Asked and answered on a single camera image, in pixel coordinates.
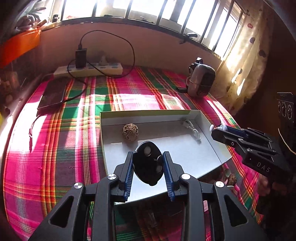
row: walnut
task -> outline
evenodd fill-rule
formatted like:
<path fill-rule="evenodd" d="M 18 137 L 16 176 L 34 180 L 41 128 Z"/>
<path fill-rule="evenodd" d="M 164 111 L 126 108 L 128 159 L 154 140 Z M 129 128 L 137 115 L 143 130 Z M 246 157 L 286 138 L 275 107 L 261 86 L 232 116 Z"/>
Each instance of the walnut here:
<path fill-rule="evenodd" d="M 235 177 L 234 174 L 230 174 L 227 181 L 227 186 L 235 186 L 236 183 L 237 183 L 237 178 Z"/>
<path fill-rule="evenodd" d="M 138 127 L 135 124 L 127 124 L 123 128 L 123 137 L 129 141 L 134 141 L 139 136 Z"/>

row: black phone case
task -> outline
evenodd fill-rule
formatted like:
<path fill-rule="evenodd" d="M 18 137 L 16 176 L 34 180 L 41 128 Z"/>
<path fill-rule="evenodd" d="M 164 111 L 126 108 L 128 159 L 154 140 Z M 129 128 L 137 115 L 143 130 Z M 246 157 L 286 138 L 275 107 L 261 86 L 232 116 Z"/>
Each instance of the black phone case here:
<path fill-rule="evenodd" d="M 37 107 L 37 115 L 48 115 L 58 110 L 64 101 L 69 78 L 61 77 L 48 82 Z"/>

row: white cable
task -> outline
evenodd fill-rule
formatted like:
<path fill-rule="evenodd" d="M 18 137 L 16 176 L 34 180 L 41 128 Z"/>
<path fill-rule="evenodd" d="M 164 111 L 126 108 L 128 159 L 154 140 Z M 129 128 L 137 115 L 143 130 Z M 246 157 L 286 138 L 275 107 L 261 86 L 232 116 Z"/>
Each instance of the white cable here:
<path fill-rule="evenodd" d="M 187 129 L 191 129 L 196 138 L 198 138 L 199 140 L 201 139 L 198 130 L 194 128 L 194 125 L 191 123 L 190 120 L 183 121 L 182 125 Z"/>
<path fill-rule="evenodd" d="M 289 151 L 292 152 L 294 155 L 296 155 L 296 152 L 294 152 L 294 151 L 288 146 L 288 144 L 285 142 L 285 140 L 284 140 L 283 136 L 281 135 L 281 132 L 280 132 L 280 131 L 279 131 L 279 135 L 281 136 L 283 142 L 285 143 L 285 145 L 287 146 L 287 148 L 289 149 Z"/>

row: curtain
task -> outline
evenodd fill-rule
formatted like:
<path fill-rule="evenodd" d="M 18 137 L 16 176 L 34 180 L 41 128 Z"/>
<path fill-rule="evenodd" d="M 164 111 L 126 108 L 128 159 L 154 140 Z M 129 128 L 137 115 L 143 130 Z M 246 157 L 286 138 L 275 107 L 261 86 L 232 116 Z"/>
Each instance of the curtain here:
<path fill-rule="evenodd" d="M 210 93 L 235 115 L 256 92 L 267 63 L 273 11 L 262 0 L 249 0 L 240 33 L 224 57 Z"/>

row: power strip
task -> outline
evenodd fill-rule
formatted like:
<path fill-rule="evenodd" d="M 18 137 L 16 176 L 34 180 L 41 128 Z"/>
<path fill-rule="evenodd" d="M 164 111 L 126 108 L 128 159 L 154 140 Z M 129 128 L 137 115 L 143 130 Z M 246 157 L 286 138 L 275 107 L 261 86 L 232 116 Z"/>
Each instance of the power strip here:
<path fill-rule="evenodd" d="M 107 75 L 122 75 L 122 72 L 123 72 L 123 68 L 120 63 L 113 63 L 105 66 L 101 66 L 98 63 L 92 64 L 92 65 Z M 90 76 L 103 75 L 102 73 L 97 71 L 93 66 L 91 66 L 90 64 L 86 64 L 85 68 L 77 69 L 75 65 L 70 65 L 69 72 L 74 77 L 90 77 Z M 70 77 L 67 71 L 67 66 L 59 67 L 54 72 L 54 77 L 62 77 L 62 76 Z"/>

